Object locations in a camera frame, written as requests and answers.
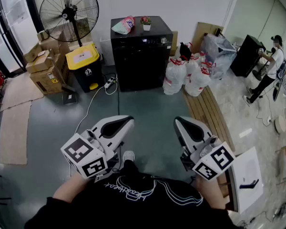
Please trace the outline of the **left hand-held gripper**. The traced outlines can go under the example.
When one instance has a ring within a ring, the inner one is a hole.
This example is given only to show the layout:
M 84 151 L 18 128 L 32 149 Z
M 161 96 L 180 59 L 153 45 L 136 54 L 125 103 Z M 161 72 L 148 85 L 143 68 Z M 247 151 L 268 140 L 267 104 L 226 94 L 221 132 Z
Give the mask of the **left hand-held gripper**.
M 116 115 L 101 119 L 90 130 L 75 133 L 61 152 L 69 165 L 83 178 L 110 172 L 116 165 L 116 148 L 134 127 L 130 115 Z

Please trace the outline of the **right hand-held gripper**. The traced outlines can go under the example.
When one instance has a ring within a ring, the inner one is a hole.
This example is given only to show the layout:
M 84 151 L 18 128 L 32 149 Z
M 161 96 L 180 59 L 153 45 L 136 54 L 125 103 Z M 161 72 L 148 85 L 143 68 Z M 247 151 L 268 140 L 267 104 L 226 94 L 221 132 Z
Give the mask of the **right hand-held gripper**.
M 205 180 L 212 181 L 234 162 L 235 155 L 227 142 L 212 136 L 204 123 L 178 116 L 174 119 L 174 129 L 181 146 L 186 149 L 181 155 L 185 170 L 194 171 Z

